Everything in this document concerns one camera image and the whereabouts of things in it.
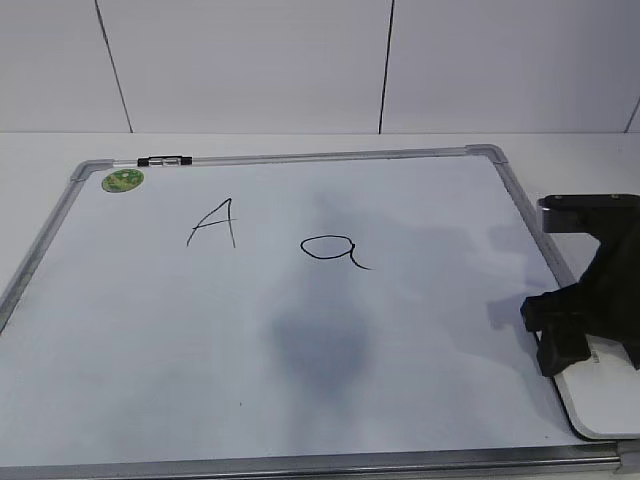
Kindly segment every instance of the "white wall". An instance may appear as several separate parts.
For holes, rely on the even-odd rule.
[[[106,0],[136,132],[375,133],[390,0]]]
[[[384,132],[621,132],[638,0],[397,0]]]
[[[129,131],[92,1],[0,1],[0,131]]]
[[[378,131],[392,0],[98,1],[136,132]],[[639,19],[396,0],[383,132],[622,132]],[[0,0],[0,62],[0,131],[128,131],[94,0]]]

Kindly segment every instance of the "whiteboard surface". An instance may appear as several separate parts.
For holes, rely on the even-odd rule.
[[[143,171],[86,181],[0,336],[0,465],[579,443],[518,312],[557,286],[485,157]],[[186,247],[226,198],[237,248]]]

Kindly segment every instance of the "green sticker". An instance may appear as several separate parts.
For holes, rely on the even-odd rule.
[[[110,193],[128,192],[140,185],[142,180],[144,180],[144,175],[140,170],[125,168],[104,177],[102,189]]]

